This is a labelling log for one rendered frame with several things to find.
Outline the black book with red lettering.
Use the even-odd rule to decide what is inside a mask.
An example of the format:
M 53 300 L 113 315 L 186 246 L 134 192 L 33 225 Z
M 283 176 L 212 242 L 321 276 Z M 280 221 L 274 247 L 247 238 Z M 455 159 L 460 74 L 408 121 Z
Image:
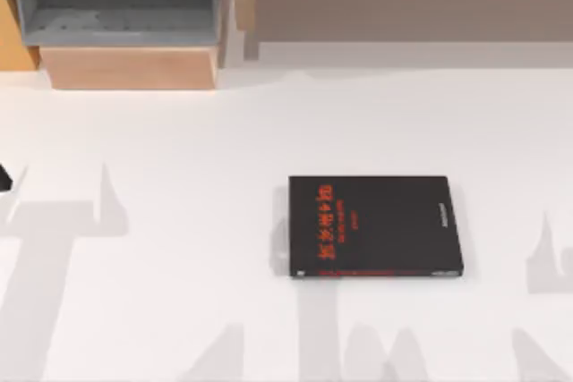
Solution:
M 445 176 L 292 175 L 292 277 L 462 276 Z

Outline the pale wooden drawer front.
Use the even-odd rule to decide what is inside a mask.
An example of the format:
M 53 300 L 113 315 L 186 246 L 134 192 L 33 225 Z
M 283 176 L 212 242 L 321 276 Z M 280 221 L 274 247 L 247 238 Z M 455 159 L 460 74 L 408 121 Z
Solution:
M 220 49 L 211 47 L 41 47 L 54 89 L 214 89 Z

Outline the wooden cupboard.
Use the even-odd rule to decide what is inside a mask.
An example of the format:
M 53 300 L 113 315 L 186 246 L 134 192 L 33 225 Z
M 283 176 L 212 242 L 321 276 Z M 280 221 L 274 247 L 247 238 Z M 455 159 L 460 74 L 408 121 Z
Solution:
M 0 0 L 0 72 L 32 72 L 40 62 L 37 47 L 26 47 L 16 0 Z

